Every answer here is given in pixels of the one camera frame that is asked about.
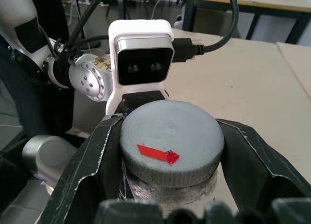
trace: beige table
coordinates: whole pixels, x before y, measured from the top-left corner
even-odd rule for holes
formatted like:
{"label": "beige table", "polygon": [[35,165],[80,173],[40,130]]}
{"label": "beige table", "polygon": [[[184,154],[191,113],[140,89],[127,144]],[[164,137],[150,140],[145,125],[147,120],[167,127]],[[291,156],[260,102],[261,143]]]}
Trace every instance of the beige table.
{"label": "beige table", "polygon": [[[218,36],[174,30],[175,37]],[[252,126],[311,183],[311,101],[283,59],[277,45],[232,39],[217,51],[186,63],[174,63],[165,89],[171,99],[195,104],[215,118]],[[237,210],[218,170],[215,199]]]}
{"label": "beige table", "polygon": [[[286,42],[296,44],[311,18],[311,3],[307,0],[238,0],[240,12],[255,14],[246,39],[251,39],[260,15],[296,19]],[[196,8],[232,10],[229,0],[187,0],[183,30],[192,31]]]}
{"label": "beige table", "polygon": [[297,80],[311,98],[311,47],[277,43]]}

